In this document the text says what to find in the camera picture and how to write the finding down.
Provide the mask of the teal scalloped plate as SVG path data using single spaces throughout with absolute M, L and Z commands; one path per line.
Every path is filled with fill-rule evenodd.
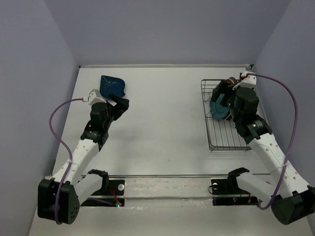
M 231 114 L 228 107 L 221 104 L 224 94 L 220 94 L 216 101 L 213 101 L 213 95 L 210 99 L 210 111 L 215 120 L 230 120 Z

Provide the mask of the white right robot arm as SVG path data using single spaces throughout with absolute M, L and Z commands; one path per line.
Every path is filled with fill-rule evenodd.
M 315 189 L 303 179 L 279 147 L 269 124 L 257 113 L 259 98 L 252 74 L 237 81 L 231 77 L 213 89 L 211 102 L 228 108 L 237 133 L 256 153 L 275 182 L 273 186 L 242 167 L 210 187 L 214 195 L 247 192 L 258 200 L 258 207 L 271 208 L 276 219 L 288 225 L 315 212 Z

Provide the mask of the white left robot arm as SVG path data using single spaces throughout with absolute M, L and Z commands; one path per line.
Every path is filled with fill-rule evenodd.
M 129 108 L 129 100 L 109 94 L 110 102 L 104 100 L 98 90 L 92 90 L 80 102 L 91 107 L 90 120 L 86 124 L 74 151 L 55 133 L 55 138 L 66 148 L 69 158 L 51 177 L 44 178 L 38 185 L 37 215 L 39 218 L 55 221 L 56 224 L 72 224 L 77 218 L 80 206 L 94 192 L 104 194 L 109 188 L 106 171 L 86 171 L 92 159 L 105 145 L 112 122 L 120 118 Z

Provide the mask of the dark blue leaf plate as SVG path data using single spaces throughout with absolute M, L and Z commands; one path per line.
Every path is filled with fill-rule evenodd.
M 99 92 L 105 99 L 109 99 L 109 94 L 111 93 L 122 98 L 126 95 L 125 86 L 126 84 L 123 79 L 102 75 L 100 78 Z

